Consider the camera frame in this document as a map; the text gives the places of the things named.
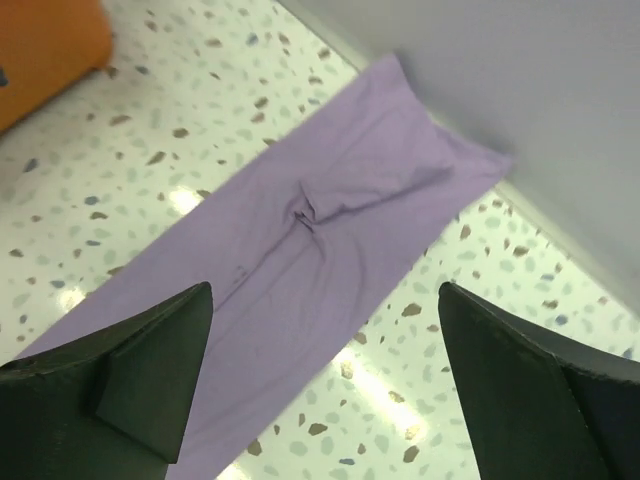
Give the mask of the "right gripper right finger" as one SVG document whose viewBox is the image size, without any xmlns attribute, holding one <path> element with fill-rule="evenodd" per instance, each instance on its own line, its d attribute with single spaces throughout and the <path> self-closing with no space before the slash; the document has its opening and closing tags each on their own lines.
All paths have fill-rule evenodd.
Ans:
<svg viewBox="0 0 640 480">
<path fill-rule="evenodd" d="M 450 282 L 438 313 L 481 478 L 638 478 L 638 362 Z"/>
</svg>

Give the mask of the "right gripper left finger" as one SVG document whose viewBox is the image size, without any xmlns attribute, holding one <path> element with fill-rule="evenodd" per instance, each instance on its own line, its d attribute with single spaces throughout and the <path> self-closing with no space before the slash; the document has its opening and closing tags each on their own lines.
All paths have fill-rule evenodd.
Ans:
<svg viewBox="0 0 640 480">
<path fill-rule="evenodd" d="M 179 458 L 213 313 L 203 282 L 3 365 L 2 478 L 165 478 Z"/>
</svg>

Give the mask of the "purple t shirt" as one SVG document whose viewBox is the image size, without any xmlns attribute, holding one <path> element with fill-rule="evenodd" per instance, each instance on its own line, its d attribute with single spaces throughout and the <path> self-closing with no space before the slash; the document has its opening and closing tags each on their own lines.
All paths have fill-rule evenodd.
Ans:
<svg viewBox="0 0 640 480">
<path fill-rule="evenodd" d="M 510 167 L 508 157 L 435 124 L 398 59 L 386 56 L 17 359 L 208 283 L 209 337 L 179 458 L 163 479 L 212 479 Z"/>
</svg>

